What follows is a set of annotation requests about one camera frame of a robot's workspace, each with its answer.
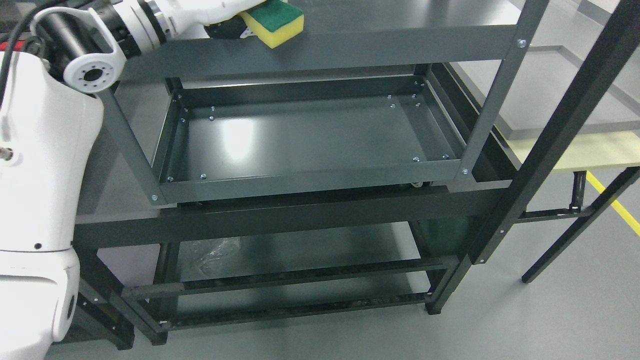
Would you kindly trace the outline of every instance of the screw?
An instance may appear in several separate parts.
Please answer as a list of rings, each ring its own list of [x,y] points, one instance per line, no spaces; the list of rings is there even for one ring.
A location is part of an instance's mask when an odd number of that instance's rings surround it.
[[[0,160],[9,161],[13,158],[13,150],[7,147],[0,147]]]

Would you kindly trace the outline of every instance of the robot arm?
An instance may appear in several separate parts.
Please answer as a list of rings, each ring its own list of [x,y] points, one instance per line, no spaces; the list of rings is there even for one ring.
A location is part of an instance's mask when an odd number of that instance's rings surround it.
[[[0,359],[44,358],[73,318],[80,269],[71,241],[103,112],[87,94],[108,89],[126,59],[261,2],[119,0],[34,17],[40,50],[54,51],[9,53],[0,94]]]

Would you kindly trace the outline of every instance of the gray panel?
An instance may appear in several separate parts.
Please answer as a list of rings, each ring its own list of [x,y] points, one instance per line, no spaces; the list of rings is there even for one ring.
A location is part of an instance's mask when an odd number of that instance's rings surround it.
[[[511,139],[536,138],[556,109],[581,60],[565,47],[533,48],[525,56],[496,125]],[[488,61],[459,63],[461,75],[482,100],[496,64]],[[601,133],[640,128],[640,104],[612,85],[580,133]]]
[[[396,163],[424,154],[400,104],[386,97],[216,107],[188,122],[176,180],[270,176]]]
[[[274,50],[257,38],[173,42],[131,59],[122,79],[503,58],[520,13],[507,0],[292,3],[305,12],[305,30]]]

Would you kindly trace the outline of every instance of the sponge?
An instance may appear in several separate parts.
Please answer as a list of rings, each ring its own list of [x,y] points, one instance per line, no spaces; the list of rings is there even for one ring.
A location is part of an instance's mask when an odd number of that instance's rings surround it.
[[[305,23],[302,10],[281,0],[267,0],[239,15],[249,29],[272,49],[300,34]]]

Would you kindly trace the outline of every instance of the metal frame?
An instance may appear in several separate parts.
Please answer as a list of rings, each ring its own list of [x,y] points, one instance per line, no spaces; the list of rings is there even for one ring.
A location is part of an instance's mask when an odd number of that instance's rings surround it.
[[[476,236],[474,264],[493,254],[640,44],[640,4],[623,0],[611,15],[508,190]]]
[[[626,168],[609,187],[602,192],[590,206],[591,211],[586,217],[576,220],[556,242],[540,257],[533,266],[522,276],[522,282],[530,283],[546,269],[571,243],[587,229],[620,194],[640,178],[640,167]]]
[[[528,6],[537,8],[541,3],[546,4],[546,1],[534,2]],[[493,133],[484,145],[480,146],[482,151],[479,150],[478,162],[472,162],[478,165],[473,169],[474,177],[483,181],[470,181],[464,185],[467,187],[466,190],[461,192],[452,192],[443,186],[417,189],[382,186],[216,200],[185,205],[177,209],[164,209],[160,211],[157,218],[78,224],[74,235],[76,248],[97,249],[144,243],[175,244],[181,241],[227,236],[409,221],[420,252],[420,259],[262,274],[253,277],[179,282],[169,279],[173,271],[170,259],[177,256],[177,247],[165,245],[158,261],[158,273],[154,285],[123,289],[117,284],[110,284],[109,282],[113,281],[105,275],[108,269],[105,272],[106,267],[95,253],[90,251],[88,255],[81,256],[85,261],[84,268],[89,268],[89,274],[84,274],[83,279],[87,279],[88,276],[92,284],[103,281],[98,290],[102,299],[112,303],[155,344],[166,341],[166,332],[174,329],[372,307],[426,303],[428,312],[437,314],[441,312],[445,302],[471,265],[485,263],[513,224],[518,221],[549,218],[548,215],[553,211],[544,214],[524,213],[524,208],[638,46],[640,32],[637,29],[639,27],[640,4],[633,0],[622,0],[534,146],[531,155],[515,173],[510,185],[507,183],[514,170],[505,165],[504,147],[500,144],[499,135]],[[508,69],[512,69],[512,66],[512,63],[511,65],[503,64],[507,69],[503,72],[509,72]],[[429,84],[432,86],[430,90],[440,98],[439,107],[446,110],[463,138],[470,139],[469,143],[476,143],[475,139],[479,135],[474,134],[474,129],[483,117],[482,115],[478,117],[479,113],[484,113],[483,110],[465,93],[459,79],[451,74],[450,68],[446,65],[431,66],[426,76],[430,78]],[[484,128],[487,124],[483,123],[480,126]],[[531,281],[535,278],[586,226],[592,223],[615,196],[638,178],[638,169],[630,168],[624,171],[612,186],[584,211],[579,209],[582,207],[584,177],[583,174],[576,174],[572,203],[567,209],[570,214],[562,215],[581,218],[523,277],[523,281]],[[434,240],[420,234],[418,221],[460,216],[471,217],[476,221],[469,225],[467,236],[462,239],[463,242],[460,243],[455,254],[441,256],[430,254],[428,243]],[[251,222],[244,222],[242,219],[251,219]],[[477,235],[470,237],[468,235],[470,233],[477,233]],[[210,293],[415,270],[427,272],[432,285],[435,285],[429,291],[431,294],[404,294],[311,306],[208,313],[187,317],[171,317],[170,313],[161,313],[161,309],[166,304],[153,300],[190,293]],[[152,300],[147,303],[143,300],[145,298]]]

